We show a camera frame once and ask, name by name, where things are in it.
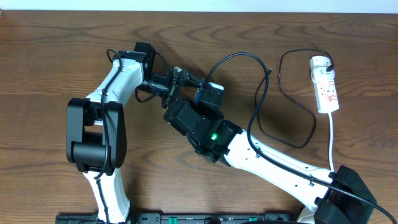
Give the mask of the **blue Galaxy smartphone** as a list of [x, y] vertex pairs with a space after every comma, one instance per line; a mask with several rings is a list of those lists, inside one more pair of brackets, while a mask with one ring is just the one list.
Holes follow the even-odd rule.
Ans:
[[196, 105], [199, 104], [200, 99], [201, 99], [201, 90], [198, 89], [197, 92], [195, 93], [195, 104]]

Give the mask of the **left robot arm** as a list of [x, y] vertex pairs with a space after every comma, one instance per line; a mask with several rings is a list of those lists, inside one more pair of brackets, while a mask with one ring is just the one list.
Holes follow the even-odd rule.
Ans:
[[137, 42], [133, 50], [107, 49], [106, 55], [112, 67], [99, 87], [68, 102], [66, 155], [91, 185], [98, 206], [91, 221], [126, 223], [131, 203], [120, 170], [127, 152], [124, 107], [139, 90], [162, 97], [167, 106], [178, 88], [202, 82], [178, 67], [154, 73], [160, 54], [148, 42]]

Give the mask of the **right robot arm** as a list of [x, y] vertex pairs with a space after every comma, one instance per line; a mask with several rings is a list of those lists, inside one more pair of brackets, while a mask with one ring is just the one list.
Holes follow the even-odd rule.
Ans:
[[367, 223], [376, 208], [376, 199], [349, 167], [333, 172], [298, 161], [225, 120], [216, 108], [182, 99], [164, 107], [164, 119], [198, 155], [257, 175], [301, 202], [299, 223]]

